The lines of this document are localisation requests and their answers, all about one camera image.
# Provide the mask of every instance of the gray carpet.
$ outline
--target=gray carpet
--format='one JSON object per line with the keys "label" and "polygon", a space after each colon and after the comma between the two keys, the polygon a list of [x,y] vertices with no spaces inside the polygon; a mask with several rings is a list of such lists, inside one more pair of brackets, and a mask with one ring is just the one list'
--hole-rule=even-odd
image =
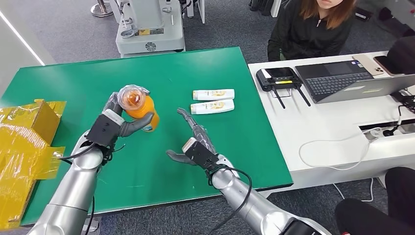
{"label": "gray carpet", "polygon": [[[58,63],[118,58],[115,46],[117,24],[112,17],[95,18],[89,13],[94,0],[9,0],[33,29]],[[360,0],[359,6],[374,13],[381,0]],[[199,13],[184,19],[187,50],[240,46],[247,63],[267,61],[266,47],[275,19],[248,10],[245,0],[207,0],[206,24]],[[400,32],[396,22],[387,29],[375,18],[355,21],[341,54],[388,50]],[[370,180],[339,184],[346,197],[369,199]],[[386,191],[374,184],[373,206],[386,212]],[[338,234],[333,218],[341,198],[332,185],[274,193],[269,199],[294,214],[312,218]],[[104,215],[102,235],[205,234],[231,212],[223,198],[185,203],[136,212]],[[16,230],[12,234],[25,234]],[[218,234],[253,234],[239,218],[233,218]]]}
{"label": "gray carpet", "polygon": [[[370,199],[370,180],[338,184],[346,198]],[[387,195],[375,181],[374,202],[370,203],[387,212]],[[333,185],[273,193],[268,198],[275,205],[299,216],[321,223],[333,234],[338,234],[334,209],[341,201]],[[231,213],[224,198],[192,202],[169,207],[102,216],[102,235],[202,235]],[[231,219],[216,234],[254,234],[239,217]]]}

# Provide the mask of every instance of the laptop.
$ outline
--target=laptop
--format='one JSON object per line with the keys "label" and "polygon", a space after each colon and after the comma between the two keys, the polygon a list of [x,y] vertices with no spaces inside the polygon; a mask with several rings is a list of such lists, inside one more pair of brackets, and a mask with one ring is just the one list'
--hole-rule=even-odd
{"label": "laptop", "polygon": [[327,103],[332,94],[372,75],[357,60],[295,67],[314,103]]}
{"label": "laptop", "polygon": [[322,99],[319,103],[379,97],[392,94],[413,85],[415,85],[415,74],[356,81],[344,89]]}
{"label": "laptop", "polygon": [[374,79],[357,60],[296,66],[314,103],[389,95],[415,85],[415,75]]}

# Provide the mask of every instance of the green tabletop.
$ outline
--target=green tabletop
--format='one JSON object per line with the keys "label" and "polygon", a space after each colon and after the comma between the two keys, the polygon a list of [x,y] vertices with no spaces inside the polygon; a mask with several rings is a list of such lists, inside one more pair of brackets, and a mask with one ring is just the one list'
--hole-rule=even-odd
{"label": "green tabletop", "polygon": [[[289,186],[292,179],[238,47],[189,51],[127,59],[20,69],[0,100],[0,107],[34,99],[67,101],[52,146],[66,146],[65,156],[88,130],[110,94],[127,84],[151,91],[160,124],[152,133],[120,138],[111,162],[98,175],[95,211],[172,203],[218,195],[203,170],[180,164],[165,154],[180,152],[192,132],[176,109],[189,110],[193,90],[235,89],[235,110],[194,115],[216,147],[236,168],[252,177],[255,188]],[[36,186],[22,224],[34,223],[51,199],[69,165],[57,177]]]}

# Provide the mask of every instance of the metal pole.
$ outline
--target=metal pole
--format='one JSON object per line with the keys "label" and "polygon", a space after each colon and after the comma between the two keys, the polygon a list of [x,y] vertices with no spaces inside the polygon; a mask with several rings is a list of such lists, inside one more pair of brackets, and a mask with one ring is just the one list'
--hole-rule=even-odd
{"label": "metal pole", "polygon": [[113,14],[109,1],[97,0],[98,3],[92,6],[91,13],[96,17],[106,17]]}

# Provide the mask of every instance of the laptop keyboard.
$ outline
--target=laptop keyboard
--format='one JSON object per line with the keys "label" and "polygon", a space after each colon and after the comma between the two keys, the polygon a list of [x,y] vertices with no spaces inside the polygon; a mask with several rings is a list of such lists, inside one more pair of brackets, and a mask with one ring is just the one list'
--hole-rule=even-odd
{"label": "laptop keyboard", "polygon": [[355,81],[372,79],[368,72],[338,75],[331,77],[309,78],[305,81],[310,86],[314,94],[332,94]]}

